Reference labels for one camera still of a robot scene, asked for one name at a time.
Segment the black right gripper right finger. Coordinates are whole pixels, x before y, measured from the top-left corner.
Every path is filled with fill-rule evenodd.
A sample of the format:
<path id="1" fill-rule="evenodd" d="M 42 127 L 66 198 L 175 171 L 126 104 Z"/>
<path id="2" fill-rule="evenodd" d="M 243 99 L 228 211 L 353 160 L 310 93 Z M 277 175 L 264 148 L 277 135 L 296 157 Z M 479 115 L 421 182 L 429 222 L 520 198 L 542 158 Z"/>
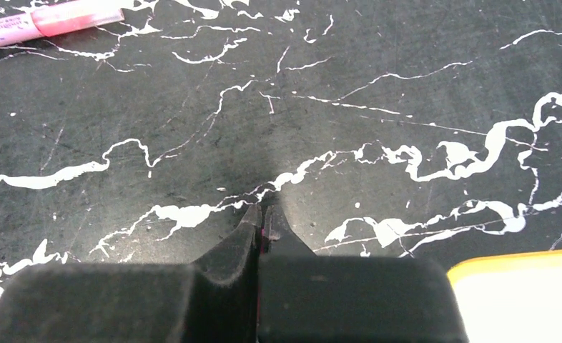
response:
<path id="1" fill-rule="evenodd" d="M 293 232 L 283 210 L 266 210 L 262 229 L 261 341 L 317 341 L 316 254 Z"/>

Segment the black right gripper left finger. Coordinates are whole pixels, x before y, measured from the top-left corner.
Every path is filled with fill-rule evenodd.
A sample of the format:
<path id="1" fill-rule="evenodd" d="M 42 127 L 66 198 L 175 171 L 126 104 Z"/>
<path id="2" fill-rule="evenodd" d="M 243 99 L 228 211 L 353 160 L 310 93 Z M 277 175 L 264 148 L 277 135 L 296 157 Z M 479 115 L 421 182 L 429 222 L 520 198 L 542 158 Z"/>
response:
<path id="1" fill-rule="evenodd" d="M 182 342 L 256 342 L 262 209 L 251 205 L 220 243 L 193 261 Z"/>

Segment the pink marker pen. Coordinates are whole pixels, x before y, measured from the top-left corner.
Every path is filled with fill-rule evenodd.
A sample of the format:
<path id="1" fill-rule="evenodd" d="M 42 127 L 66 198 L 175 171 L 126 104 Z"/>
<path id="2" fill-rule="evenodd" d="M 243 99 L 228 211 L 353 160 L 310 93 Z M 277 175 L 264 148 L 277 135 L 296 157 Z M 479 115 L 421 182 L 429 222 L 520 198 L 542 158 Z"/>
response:
<path id="1" fill-rule="evenodd" d="M 0 47 L 124 20 L 120 1 L 67 1 L 0 18 Z"/>

